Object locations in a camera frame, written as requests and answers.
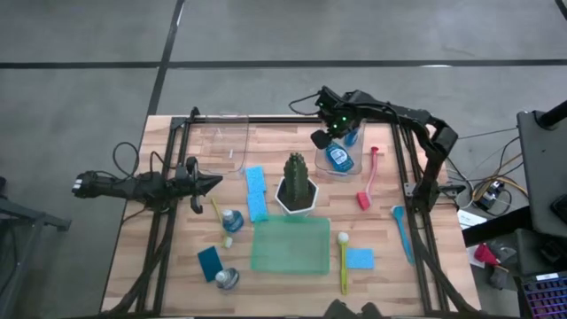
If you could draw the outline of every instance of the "blue sponge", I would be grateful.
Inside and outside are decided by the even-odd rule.
[[[264,181],[264,171],[262,167],[249,167],[246,169],[246,182],[248,183],[248,192],[266,191],[266,181]]]
[[[266,207],[266,199],[264,198],[263,191],[248,193],[248,213],[251,222],[266,219],[268,208]]]
[[[374,251],[369,248],[346,248],[346,268],[374,269]]]
[[[206,281],[212,282],[216,274],[222,270],[221,258],[214,246],[206,248],[197,254],[198,262],[201,264]]]

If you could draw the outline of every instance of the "blue brush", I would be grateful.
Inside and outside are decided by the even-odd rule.
[[[400,230],[401,243],[404,245],[404,251],[406,251],[406,257],[408,258],[409,264],[414,264],[414,255],[411,253],[411,245],[409,244],[408,237],[406,236],[406,230],[404,228],[404,223],[402,218],[404,217],[404,207],[394,206],[392,207],[393,217],[398,222],[398,229]]]

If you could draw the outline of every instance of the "bottle cap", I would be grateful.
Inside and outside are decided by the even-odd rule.
[[[222,283],[223,281],[227,280],[227,274],[224,272],[224,270],[221,270],[218,273],[216,273],[214,279]]]

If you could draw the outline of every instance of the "white cap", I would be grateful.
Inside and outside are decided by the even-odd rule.
[[[224,272],[224,270],[221,270],[218,273],[216,273],[214,279],[222,283],[223,281],[227,280],[227,274]]]
[[[345,233],[344,231],[341,231],[338,233],[338,243],[339,244],[344,244],[348,242],[348,234]]]

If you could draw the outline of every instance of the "green cactus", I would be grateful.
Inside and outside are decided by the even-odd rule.
[[[288,203],[299,203],[309,196],[309,181],[307,180],[307,166],[303,156],[291,153],[283,168],[285,177],[285,193]]]

